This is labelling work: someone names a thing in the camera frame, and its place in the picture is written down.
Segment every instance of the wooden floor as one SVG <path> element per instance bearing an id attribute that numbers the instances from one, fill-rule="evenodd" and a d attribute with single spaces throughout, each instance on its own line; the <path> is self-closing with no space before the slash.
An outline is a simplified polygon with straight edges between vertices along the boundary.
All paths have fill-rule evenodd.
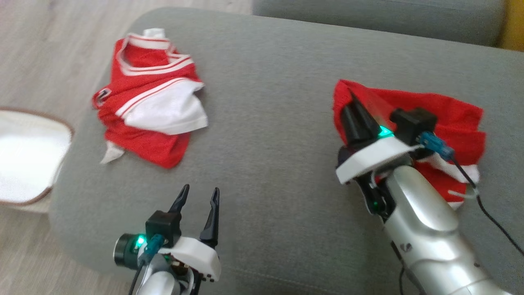
<path id="1" fill-rule="evenodd" d="M 0 106 L 76 128 L 114 41 L 164 6 L 251 13 L 251 0 L 0 0 Z M 47 215 L 0 207 L 0 295 L 114 295 L 128 287 L 62 254 Z"/>

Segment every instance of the wire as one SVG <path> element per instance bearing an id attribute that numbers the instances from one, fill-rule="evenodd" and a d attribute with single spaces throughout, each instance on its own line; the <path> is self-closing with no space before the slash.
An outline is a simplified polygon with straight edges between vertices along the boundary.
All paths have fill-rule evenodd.
<path id="1" fill-rule="evenodd" d="M 376 174 L 376 172 L 377 172 L 376 170 L 373 170 L 371 172 L 371 177 L 370 177 L 371 178 L 371 183 L 369 184 L 369 186 L 371 188 L 376 188 L 377 187 L 377 182 L 375 181 L 375 174 Z"/>
<path id="2" fill-rule="evenodd" d="M 140 272 L 142 271 L 142 267 L 144 267 L 144 261 L 140 262 L 140 265 L 138 266 L 138 269 L 136 270 L 135 276 L 133 278 L 133 282 L 131 283 L 131 288 L 129 289 L 129 293 L 127 295 L 133 295 L 133 291 L 135 290 L 136 281 L 138 280 L 138 276 L 140 275 Z"/>
<path id="3" fill-rule="evenodd" d="M 451 157 L 451 161 L 453 162 L 453 164 L 455 164 L 455 166 L 458 168 L 460 173 L 462 173 L 462 175 L 464 175 L 464 177 L 470 183 L 471 187 L 473 189 L 477 189 L 477 185 L 471 180 L 470 176 L 459 165 L 459 162 L 455 159 L 455 157 Z M 484 213 L 484 215 L 486 215 L 486 217 L 489 218 L 489 220 L 491 220 L 498 227 L 498 229 L 500 229 L 500 231 L 502 231 L 502 233 L 506 236 L 506 238 L 508 238 L 509 242 L 517 249 L 517 251 L 520 252 L 520 254 L 522 256 L 524 256 L 524 251 L 522 251 L 522 248 L 517 244 L 517 242 L 515 242 L 515 240 L 513 240 L 511 235 L 508 233 L 508 231 L 506 231 L 502 227 L 502 225 L 500 225 L 500 223 L 497 220 L 495 220 L 493 218 L 493 216 L 491 216 L 491 214 L 488 213 L 488 211 L 486 211 L 486 208 L 484 208 L 484 205 L 482 204 L 482 200 L 481 200 L 481 195 L 480 194 L 477 194 L 477 203 L 478 203 L 478 206 L 481 208 L 482 213 Z"/>
<path id="4" fill-rule="evenodd" d="M 404 295 L 404 288 L 402 287 L 402 276 L 404 275 L 404 266 L 400 270 L 400 275 L 398 276 L 398 288 L 400 289 L 400 295 Z"/>

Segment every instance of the gray couch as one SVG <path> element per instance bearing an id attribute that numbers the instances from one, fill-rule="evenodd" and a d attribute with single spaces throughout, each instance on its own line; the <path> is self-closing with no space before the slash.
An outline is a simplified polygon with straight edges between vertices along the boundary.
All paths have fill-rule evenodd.
<path id="1" fill-rule="evenodd" d="M 490 46 L 504 0 L 254 0 L 253 13 Z"/>
<path id="2" fill-rule="evenodd" d="M 223 273 L 202 295 L 395 294 L 400 263 L 358 188 L 338 183 L 342 142 L 333 125 L 339 79 L 437 92 L 486 110 L 480 163 L 486 208 L 524 244 L 524 53 L 288 19 L 164 8 L 129 31 L 162 27 L 190 53 L 206 87 L 208 128 L 193 132 L 182 162 L 165 170 L 131 153 L 109 165 L 104 126 L 89 111 L 54 189 L 50 220 L 63 250 L 131 280 L 112 253 L 122 233 L 144 232 L 185 183 L 182 233 L 197 237 L 221 189 L 217 248 Z M 106 85 L 106 71 L 100 86 Z M 90 94 L 85 95 L 86 104 Z M 524 259 L 475 202 L 459 211 L 488 272 L 522 294 Z M 413 294 L 407 283 L 406 294 Z"/>

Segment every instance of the black cable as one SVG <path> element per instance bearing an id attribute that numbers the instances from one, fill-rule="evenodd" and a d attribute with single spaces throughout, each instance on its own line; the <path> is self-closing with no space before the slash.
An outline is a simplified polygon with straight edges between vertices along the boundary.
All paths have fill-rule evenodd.
<path id="1" fill-rule="evenodd" d="M 400 275 L 398 276 L 398 288 L 400 289 L 400 295 L 404 295 L 404 288 L 402 287 L 402 276 L 404 275 L 404 266 L 400 270 Z"/>
<path id="2" fill-rule="evenodd" d="M 460 171 L 460 173 L 462 173 L 462 175 L 464 175 L 464 177 L 467 179 L 467 181 L 470 183 L 470 185 L 473 187 L 473 188 L 477 188 L 477 185 L 471 180 L 470 176 L 464 171 L 464 169 L 462 169 L 462 167 L 459 165 L 458 161 L 455 159 L 455 157 L 452 157 L 451 158 L 451 161 L 453 161 L 453 164 L 455 164 L 455 166 L 458 168 L 458 170 Z M 484 205 L 482 204 L 482 201 L 481 201 L 481 195 L 478 194 L 477 195 L 477 203 L 478 203 L 478 206 L 481 208 L 481 211 L 482 213 L 484 213 L 484 215 L 486 215 L 487 218 L 489 218 L 489 220 L 491 220 L 497 227 L 498 229 L 500 229 L 500 231 L 502 231 L 502 233 L 506 236 L 506 238 L 508 238 L 509 242 L 517 249 L 517 251 L 520 252 L 520 254 L 522 256 L 524 256 L 524 251 L 522 251 L 522 248 L 517 244 L 517 242 L 515 242 L 515 240 L 513 240 L 513 238 L 510 236 L 510 234 L 508 233 L 508 231 L 506 231 L 502 225 L 500 225 L 500 223 L 498 223 L 497 220 L 495 220 L 493 218 L 493 216 L 491 216 L 488 211 L 486 211 L 486 208 L 484 208 Z"/>
<path id="3" fill-rule="evenodd" d="M 131 283 L 131 288 L 129 289 L 129 293 L 127 295 L 133 295 L 133 291 L 135 290 L 136 281 L 138 280 L 138 276 L 140 275 L 140 272 L 142 271 L 142 267 L 144 267 L 144 261 L 140 262 L 140 265 L 138 266 L 138 269 L 136 270 L 135 276 L 133 278 L 133 282 Z"/>

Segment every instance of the red and white shirt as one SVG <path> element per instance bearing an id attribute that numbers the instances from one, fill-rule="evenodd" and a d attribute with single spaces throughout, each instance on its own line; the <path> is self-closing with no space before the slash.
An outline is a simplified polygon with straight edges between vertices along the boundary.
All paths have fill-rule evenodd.
<path id="1" fill-rule="evenodd" d="M 189 132 L 208 125 L 194 95 L 202 87 L 191 56 L 180 54 L 163 29 L 150 29 L 116 42 L 111 81 L 93 96 L 93 106 L 109 142 L 171 168 L 182 159 Z"/>

